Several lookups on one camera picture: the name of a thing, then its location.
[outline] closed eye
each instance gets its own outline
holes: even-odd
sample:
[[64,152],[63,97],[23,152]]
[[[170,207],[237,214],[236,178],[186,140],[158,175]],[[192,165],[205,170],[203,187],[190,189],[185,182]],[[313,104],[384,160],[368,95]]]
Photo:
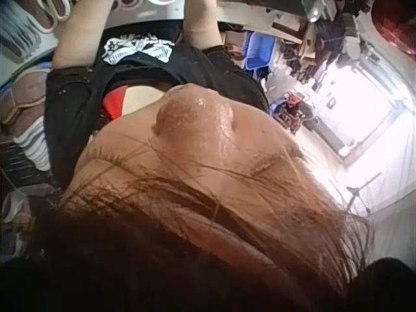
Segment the closed eye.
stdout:
[[264,157],[261,157],[253,166],[253,168],[250,170],[250,175],[252,177],[255,177],[255,176],[258,176],[259,174],[266,172],[271,167],[281,162],[281,158],[282,158],[282,155],[279,155],[277,153],[273,153],[273,154],[269,154],[269,155],[265,155]]

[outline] red garment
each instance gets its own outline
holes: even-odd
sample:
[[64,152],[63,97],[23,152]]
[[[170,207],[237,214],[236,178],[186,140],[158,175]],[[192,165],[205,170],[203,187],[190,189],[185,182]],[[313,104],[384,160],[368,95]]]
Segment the red garment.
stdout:
[[121,86],[104,97],[103,106],[113,120],[123,116],[123,103],[127,88],[128,86]]

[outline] white graphic print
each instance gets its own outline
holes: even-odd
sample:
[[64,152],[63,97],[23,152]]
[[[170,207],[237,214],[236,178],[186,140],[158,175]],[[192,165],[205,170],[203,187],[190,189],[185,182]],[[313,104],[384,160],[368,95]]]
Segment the white graphic print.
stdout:
[[116,65],[129,55],[143,52],[151,57],[167,63],[175,44],[168,40],[161,40],[154,35],[141,36],[128,34],[120,38],[111,38],[104,46],[103,60],[110,65]]

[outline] nose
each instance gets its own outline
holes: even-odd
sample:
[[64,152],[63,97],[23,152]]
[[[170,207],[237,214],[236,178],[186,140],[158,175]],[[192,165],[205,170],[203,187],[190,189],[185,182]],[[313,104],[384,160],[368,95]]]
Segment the nose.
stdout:
[[180,140],[203,135],[204,140],[233,131],[233,109],[217,92],[188,84],[167,92],[157,113],[155,130],[165,138]]

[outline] blue plastic bin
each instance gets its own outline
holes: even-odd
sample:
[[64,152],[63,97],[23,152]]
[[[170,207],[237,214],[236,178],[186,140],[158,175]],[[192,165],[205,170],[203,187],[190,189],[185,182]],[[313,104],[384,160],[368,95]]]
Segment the blue plastic bin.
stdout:
[[248,35],[246,44],[246,70],[266,67],[273,59],[277,38],[261,32]]

